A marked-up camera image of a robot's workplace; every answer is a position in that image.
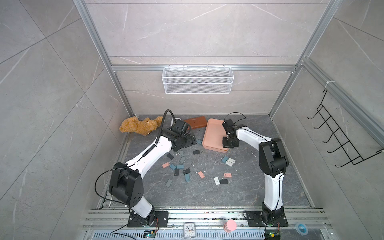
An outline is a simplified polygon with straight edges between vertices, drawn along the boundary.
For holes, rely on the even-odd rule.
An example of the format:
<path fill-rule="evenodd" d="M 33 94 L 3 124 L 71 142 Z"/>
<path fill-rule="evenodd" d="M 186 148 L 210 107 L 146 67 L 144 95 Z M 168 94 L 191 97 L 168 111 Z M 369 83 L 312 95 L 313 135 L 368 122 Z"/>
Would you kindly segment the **pink storage tray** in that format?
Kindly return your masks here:
<path fill-rule="evenodd" d="M 203 148 L 206 150 L 226 153 L 229 149 L 223 147 L 223 137 L 226 137 L 226 131 L 223 127 L 224 121 L 209 119 L 203 138 Z"/>

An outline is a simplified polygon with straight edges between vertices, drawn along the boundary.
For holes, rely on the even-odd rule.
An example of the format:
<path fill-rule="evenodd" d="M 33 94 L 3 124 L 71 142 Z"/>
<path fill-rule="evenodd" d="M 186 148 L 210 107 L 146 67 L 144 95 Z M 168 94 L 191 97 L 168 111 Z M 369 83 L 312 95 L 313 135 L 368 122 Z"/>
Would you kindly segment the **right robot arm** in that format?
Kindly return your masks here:
<path fill-rule="evenodd" d="M 223 147 L 233 149 L 243 141 L 254 147 L 259 153 L 259 166 L 265 176 L 265 197 L 262 204 L 261 220 L 268 227 L 277 224 L 287 227 L 284 212 L 282 190 L 283 179 L 289 166 L 283 142 L 279 138 L 265 137 L 245 125 L 237 125 L 231 119 L 225 119 L 223 127 Z"/>

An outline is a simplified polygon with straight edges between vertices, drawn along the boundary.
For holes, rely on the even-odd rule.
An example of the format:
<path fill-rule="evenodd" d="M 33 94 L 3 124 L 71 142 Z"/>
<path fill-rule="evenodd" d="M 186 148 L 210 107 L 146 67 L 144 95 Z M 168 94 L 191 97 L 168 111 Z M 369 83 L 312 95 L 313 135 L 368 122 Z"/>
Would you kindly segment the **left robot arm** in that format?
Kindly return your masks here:
<path fill-rule="evenodd" d="M 162 119 L 160 129 L 155 140 L 139 155 L 123 164 L 118 162 L 111 170 L 111 180 L 108 192 L 116 198 L 114 202 L 127 206 L 134 214 L 150 225 L 155 217 L 155 207 L 144 197 L 143 178 L 150 168 L 169 151 L 196 145 L 197 141 L 190 131 L 192 127 L 181 119 L 175 118 L 171 110 L 166 110 L 163 117 L 171 114 L 173 124 L 165 128 Z"/>

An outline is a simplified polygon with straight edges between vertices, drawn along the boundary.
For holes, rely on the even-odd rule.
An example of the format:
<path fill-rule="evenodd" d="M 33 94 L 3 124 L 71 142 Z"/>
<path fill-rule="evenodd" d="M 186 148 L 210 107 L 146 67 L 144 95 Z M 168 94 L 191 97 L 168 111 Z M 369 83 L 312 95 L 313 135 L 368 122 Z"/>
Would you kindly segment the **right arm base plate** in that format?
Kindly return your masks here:
<path fill-rule="evenodd" d="M 276 211 L 244 211 L 249 227 L 288 227 L 288 221 L 283 209 Z"/>

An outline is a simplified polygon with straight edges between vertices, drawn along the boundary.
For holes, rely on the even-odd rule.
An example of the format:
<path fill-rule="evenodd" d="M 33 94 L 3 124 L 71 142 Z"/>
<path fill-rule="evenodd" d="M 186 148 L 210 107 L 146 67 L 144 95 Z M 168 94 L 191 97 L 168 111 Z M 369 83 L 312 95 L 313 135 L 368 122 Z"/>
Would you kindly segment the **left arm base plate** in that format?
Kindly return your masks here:
<path fill-rule="evenodd" d="M 132 216 L 128 221 L 128 228 L 138 227 L 160 227 L 165 228 L 168 226 L 169 212 L 168 211 L 155 211 L 151 212 L 146 218 L 141 217 L 136 213 L 132 213 Z"/>

